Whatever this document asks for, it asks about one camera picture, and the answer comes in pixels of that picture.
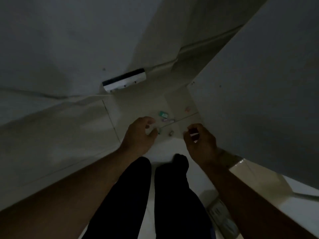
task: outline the forearm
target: forearm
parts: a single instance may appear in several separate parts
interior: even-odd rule
[[[201,168],[216,187],[221,200],[245,239],[316,238],[228,169],[212,163],[201,165]]]
[[[78,238],[132,156],[111,153],[0,212],[0,238]]]

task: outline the hand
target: hand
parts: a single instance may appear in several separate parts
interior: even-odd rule
[[[119,150],[128,152],[135,159],[143,156],[154,144],[158,135],[156,128],[149,135],[145,133],[145,129],[153,123],[155,119],[152,117],[140,117],[135,120],[127,129]]]
[[[197,143],[190,136],[191,129],[197,129],[199,133]],[[190,125],[184,133],[184,141],[190,156],[199,166],[218,164],[216,138],[202,124]]]

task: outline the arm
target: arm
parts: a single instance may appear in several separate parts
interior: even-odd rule
[[[0,238],[77,239],[122,172],[153,145],[155,120],[137,119],[120,148],[0,212]]]
[[[197,143],[192,141],[189,132],[184,134],[190,156],[216,187],[245,239],[316,238],[221,166],[216,139],[203,125],[192,124],[188,129],[199,132]]]

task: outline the dark trouser leg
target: dark trouser leg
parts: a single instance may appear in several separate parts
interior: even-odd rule
[[[204,206],[189,188],[187,158],[176,156],[178,160],[174,158],[173,163],[164,164],[155,171],[156,238],[215,238]]]
[[[147,158],[134,161],[105,197],[83,239],[137,239],[146,210],[151,173]]]

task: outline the black pants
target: black pants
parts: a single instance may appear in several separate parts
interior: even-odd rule
[[[137,239],[151,183],[151,164],[145,157],[133,162],[112,187],[91,219],[83,239]],[[156,238],[215,238],[212,223],[186,172],[173,163],[155,171]]]

